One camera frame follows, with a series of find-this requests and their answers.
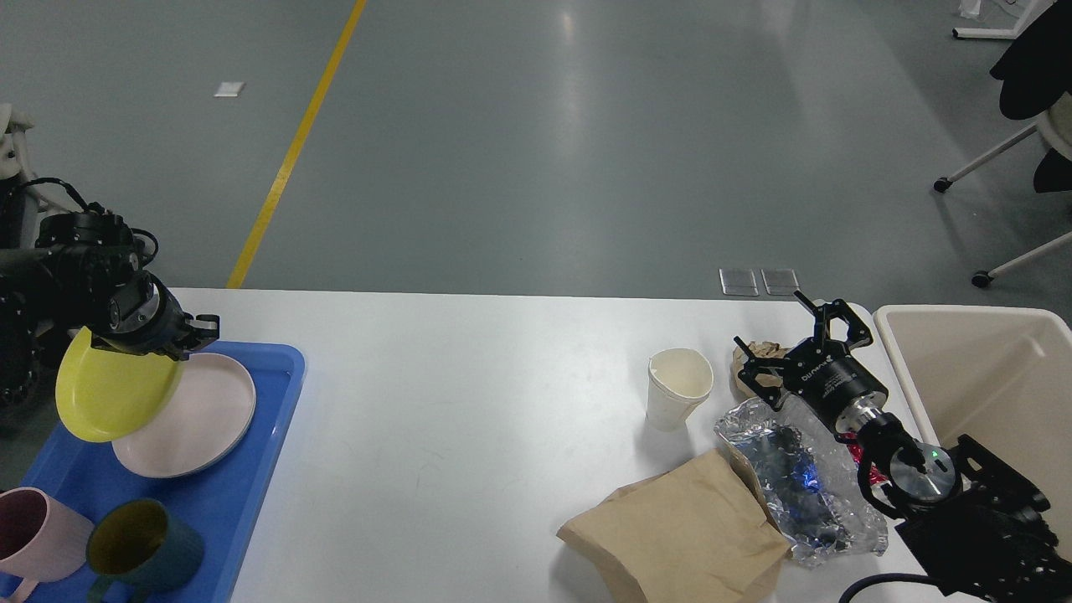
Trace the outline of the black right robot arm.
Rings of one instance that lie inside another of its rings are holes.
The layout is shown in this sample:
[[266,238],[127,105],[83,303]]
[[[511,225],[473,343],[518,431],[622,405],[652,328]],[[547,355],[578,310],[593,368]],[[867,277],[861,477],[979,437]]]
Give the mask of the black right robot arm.
[[738,376],[773,410],[800,398],[835,440],[860,447],[860,492],[896,520],[922,568],[854,580],[842,601],[872,586],[908,583],[987,602],[1068,602],[1071,565],[1043,519],[1044,492],[972,436],[946,448],[909,435],[884,409],[888,387],[853,355],[874,342],[868,324],[843,299],[816,304],[801,291],[794,298],[814,319],[812,336],[781,358],[762,358],[735,338],[744,358]]

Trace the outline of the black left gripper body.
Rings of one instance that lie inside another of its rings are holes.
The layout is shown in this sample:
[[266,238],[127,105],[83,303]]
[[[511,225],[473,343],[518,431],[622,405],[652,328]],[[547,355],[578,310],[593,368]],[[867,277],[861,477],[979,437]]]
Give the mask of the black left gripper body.
[[111,295],[106,310],[104,322],[88,326],[91,347],[126,355],[188,359],[187,313],[153,273],[136,273]]

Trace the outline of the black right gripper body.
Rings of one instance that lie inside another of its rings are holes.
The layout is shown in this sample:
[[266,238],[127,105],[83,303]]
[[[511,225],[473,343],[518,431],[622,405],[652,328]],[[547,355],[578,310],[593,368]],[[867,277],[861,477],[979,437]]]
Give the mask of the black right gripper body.
[[889,389],[857,361],[846,341],[807,339],[785,361],[781,385],[803,399],[831,433],[855,433],[881,415]]

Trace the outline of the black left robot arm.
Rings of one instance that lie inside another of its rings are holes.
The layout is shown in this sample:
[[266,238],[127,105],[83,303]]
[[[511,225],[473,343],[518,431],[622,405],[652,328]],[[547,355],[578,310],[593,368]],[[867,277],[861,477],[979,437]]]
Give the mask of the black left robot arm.
[[149,265],[158,240],[149,230],[57,179],[76,211],[43,218],[29,248],[14,240],[17,204],[42,178],[3,183],[1,258],[1,409],[3,424],[23,420],[39,383],[59,366],[70,332],[85,327],[102,351],[185,361],[219,339],[219,317],[191,314]]

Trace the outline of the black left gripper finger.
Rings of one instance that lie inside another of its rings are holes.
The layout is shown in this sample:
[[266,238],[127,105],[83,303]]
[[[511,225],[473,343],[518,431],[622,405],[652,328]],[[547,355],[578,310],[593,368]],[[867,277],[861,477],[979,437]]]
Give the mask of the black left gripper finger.
[[183,314],[180,350],[183,357],[203,350],[219,339],[218,314]]

